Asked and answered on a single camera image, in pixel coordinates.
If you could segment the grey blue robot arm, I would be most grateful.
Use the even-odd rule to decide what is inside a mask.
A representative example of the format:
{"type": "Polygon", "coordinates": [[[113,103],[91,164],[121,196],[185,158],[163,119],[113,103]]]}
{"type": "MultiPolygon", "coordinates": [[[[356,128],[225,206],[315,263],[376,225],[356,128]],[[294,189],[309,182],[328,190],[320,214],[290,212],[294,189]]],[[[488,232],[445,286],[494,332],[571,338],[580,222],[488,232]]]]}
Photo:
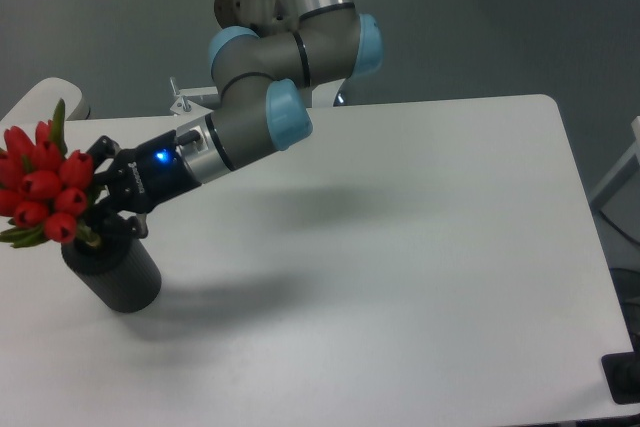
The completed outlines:
{"type": "Polygon", "coordinates": [[[85,211],[81,238],[145,237],[156,206],[309,137],[302,90],[380,68],[380,29],[353,0],[283,1],[275,33],[264,20],[237,20],[212,38],[217,109],[133,149],[94,143],[94,181],[107,194],[85,211]]]}

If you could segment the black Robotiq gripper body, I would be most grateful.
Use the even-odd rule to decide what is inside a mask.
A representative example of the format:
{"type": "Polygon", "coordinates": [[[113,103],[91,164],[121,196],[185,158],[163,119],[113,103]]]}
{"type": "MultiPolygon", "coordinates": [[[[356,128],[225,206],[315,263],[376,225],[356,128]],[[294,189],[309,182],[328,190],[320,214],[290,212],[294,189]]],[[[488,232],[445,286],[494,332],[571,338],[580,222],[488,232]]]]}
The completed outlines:
{"type": "Polygon", "coordinates": [[[102,208],[148,214],[156,206],[201,186],[186,167],[169,131],[116,154],[102,173],[102,208]]]}

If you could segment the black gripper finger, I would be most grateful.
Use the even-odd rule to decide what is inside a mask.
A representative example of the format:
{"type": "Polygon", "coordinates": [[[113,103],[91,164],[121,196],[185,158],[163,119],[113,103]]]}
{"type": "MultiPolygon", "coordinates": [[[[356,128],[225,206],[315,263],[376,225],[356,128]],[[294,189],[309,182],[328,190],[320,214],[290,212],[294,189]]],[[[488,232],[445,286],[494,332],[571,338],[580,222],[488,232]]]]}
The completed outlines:
{"type": "Polygon", "coordinates": [[[97,172],[98,168],[102,166],[107,160],[112,161],[111,166],[108,168],[108,170],[120,172],[122,168],[116,160],[120,152],[120,145],[110,137],[103,135],[92,144],[92,146],[88,149],[87,154],[92,159],[94,172],[97,172]]]}
{"type": "Polygon", "coordinates": [[[124,218],[111,199],[102,199],[89,207],[83,219],[89,229],[100,236],[146,238],[149,234],[145,214],[124,218]]]}

